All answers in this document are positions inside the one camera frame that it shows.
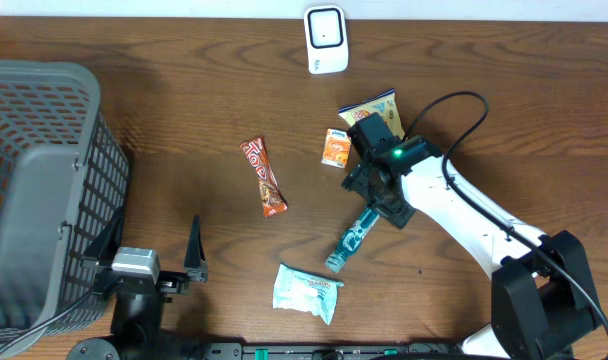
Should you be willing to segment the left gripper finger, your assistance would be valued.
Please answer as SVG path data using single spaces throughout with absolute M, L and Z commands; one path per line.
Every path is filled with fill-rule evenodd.
M 84 263 L 111 263 L 121 245 L 124 208 L 118 207 L 107 225 L 82 254 Z
M 207 262 L 200 236 L 200 217 L 193 218 L 187 251 L 184 259 L 184 269 L 188 275 L 206 275 Z

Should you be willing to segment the blue mouthwash bottle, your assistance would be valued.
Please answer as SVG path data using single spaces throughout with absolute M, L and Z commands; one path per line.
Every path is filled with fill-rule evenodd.
M 325 261 L 325 266 L 334 273 L 338 273 L 347 260 L 355 255 L 362 245 L 364 238 L 376 224 L 380 215 L 373 209 L 366 207 L 353 224 L 343 233 L 336 248 Z

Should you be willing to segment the orange tissue pack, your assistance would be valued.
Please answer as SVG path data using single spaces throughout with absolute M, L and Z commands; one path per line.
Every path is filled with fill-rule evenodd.
M 329 128 L 326 132 L 321 163 L 345 168 L 350 155 L 351 140 L 343 130 Z

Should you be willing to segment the yellow snack bag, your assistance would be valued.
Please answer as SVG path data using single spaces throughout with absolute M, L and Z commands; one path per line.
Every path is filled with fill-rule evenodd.
M 395 89 L 391 88 L 361 103 L 340 108 L 338 116 L 349 126 L 353 126 L 357 121 L 377 113 L 383 118 L 394 135 L 403 138 L 405 130 L 402 128 L 395 95 Z

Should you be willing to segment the red chocolate bar wrapper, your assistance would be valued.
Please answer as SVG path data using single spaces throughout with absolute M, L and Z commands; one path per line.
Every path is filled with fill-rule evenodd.
M 286 211 L 288 205 L 279 189 L 263 137 L 249 139 L 241 143 L 240 148 L 257 175 L 263 216 L 270 217 Z

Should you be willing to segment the light blue tissue packet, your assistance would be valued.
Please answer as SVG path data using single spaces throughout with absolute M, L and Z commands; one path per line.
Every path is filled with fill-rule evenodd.
M 281 264 L 274 282 L 272 307 L 311 313 L 330 325 L 335 314 L 338 292 L 343 286 L 341 281 Z

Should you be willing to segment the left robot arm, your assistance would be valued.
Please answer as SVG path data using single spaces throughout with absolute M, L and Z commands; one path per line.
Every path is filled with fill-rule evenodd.
M 110 334 L 76 344 L 69 359 L 201 359 L 204 345 L 164 330 L 164 307 L 174 295 L 204 283 L 208 267 L 200 237 L 200 218 L 193 219 L 184 270 L 164 271 L 156 251 L 121 244 L 124 209 L 118 208 L 107 226 L 83 252 L 85 267 L 95 271 L 91 294 L 115 299 Z

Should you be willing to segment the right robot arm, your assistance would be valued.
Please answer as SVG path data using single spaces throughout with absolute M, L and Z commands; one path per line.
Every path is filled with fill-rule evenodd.
M 491 320 L 460 344 L 465 359 L 555 359 L 598 328 L 608 332 L 585 249 L 548 235 L 481 193 L 424 137 L 351 137 L 360 161 L 343 182 L 398 229 L 431 218 L 491 281 Z

